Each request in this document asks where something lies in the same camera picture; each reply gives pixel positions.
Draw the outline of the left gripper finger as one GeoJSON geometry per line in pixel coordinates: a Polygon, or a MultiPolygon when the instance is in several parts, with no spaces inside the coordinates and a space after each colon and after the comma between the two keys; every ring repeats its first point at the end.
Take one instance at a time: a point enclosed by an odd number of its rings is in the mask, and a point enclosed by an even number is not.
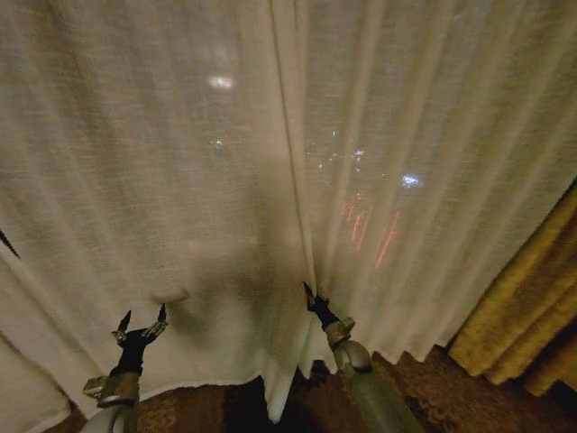
{"type": "Polygon", "coordinates": [[[112,332],[112,335],[114,336],[117,344],[122,344],[126,340],[126,332],[131,320],[131,315],[132,312],[128,310],[121,319],[117,329],[112,332]]]}
{"type": "Polygon", "coordinates": [[[157,320],[151,326],[142,331],[141,336],[159,336],[166,329],[167,325],[166,304],[162,303],[157,320]]]}

